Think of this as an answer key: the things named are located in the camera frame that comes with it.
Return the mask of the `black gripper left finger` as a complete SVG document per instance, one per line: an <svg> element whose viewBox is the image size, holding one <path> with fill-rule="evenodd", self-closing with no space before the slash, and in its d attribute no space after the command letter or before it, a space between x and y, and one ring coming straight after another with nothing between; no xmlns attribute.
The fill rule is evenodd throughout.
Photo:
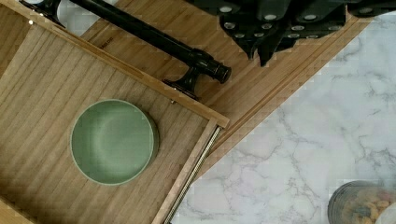
<svg viewBox="0 0 396 224"><path fill-rule="evenodd" d="M232 14L219 17L219 25L237 46L252 60L255 51L273 30L274 24L260 21L253 15Z"/></svg>

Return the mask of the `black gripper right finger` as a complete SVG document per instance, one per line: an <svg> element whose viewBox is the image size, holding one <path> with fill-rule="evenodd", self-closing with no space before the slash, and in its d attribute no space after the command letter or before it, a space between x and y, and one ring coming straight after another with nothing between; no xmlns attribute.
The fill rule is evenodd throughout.
<svg viewBox="0 0 396 224"><path fill-rule="evenodd" d="M260 66L265 66L276 52L290 49L299 39L317 39L340 30L346 24L345 12L332 12L322 20L291 20L279 24L258 46Z"/></svg>

